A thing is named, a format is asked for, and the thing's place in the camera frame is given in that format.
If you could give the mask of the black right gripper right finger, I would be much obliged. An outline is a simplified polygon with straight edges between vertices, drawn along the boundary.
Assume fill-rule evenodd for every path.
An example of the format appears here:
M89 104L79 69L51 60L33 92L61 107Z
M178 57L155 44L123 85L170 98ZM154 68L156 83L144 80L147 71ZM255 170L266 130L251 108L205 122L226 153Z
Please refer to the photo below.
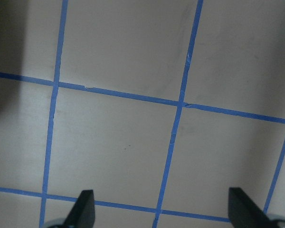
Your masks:
M234 228L271 228L271 220L238 187L228 190L228 219Z

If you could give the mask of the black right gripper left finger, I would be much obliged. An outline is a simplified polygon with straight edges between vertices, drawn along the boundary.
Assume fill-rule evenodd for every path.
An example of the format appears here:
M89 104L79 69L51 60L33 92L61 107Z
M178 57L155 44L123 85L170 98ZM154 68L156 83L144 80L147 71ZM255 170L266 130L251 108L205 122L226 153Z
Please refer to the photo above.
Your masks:
M93 190L81 191L72 207L63 228L92 228L95 223L95 200Z

